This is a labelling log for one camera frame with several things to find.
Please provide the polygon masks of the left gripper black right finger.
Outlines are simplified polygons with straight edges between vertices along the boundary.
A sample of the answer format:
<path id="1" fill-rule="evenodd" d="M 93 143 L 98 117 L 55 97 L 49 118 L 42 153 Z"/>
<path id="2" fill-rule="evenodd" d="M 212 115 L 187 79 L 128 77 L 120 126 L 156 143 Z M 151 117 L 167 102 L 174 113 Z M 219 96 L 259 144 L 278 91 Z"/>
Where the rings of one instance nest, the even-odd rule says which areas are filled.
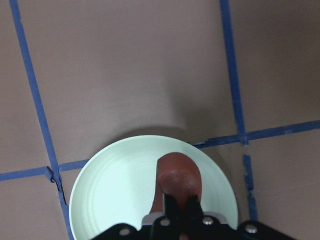
<path id="1" fill-rule="evenodd" d="M 184 232 L 190 240 L 231 240 L 235 237 L 227 219 L 220 213 L 203 211 L 197 196 L 187 201 Z"/>

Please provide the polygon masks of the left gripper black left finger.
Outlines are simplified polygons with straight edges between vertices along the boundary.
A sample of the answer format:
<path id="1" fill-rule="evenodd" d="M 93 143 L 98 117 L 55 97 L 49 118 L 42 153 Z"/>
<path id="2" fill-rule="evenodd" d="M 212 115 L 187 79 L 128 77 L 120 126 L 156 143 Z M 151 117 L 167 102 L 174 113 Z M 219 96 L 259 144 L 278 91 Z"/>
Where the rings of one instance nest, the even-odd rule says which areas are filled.
<path id="1" fill-rule="evenodd" d="M 150 217 L 150 240 L 179 240 L 181 237 L 182 213 L 177 201 L 162 194 L 162 211 L 154 211 Z"/>

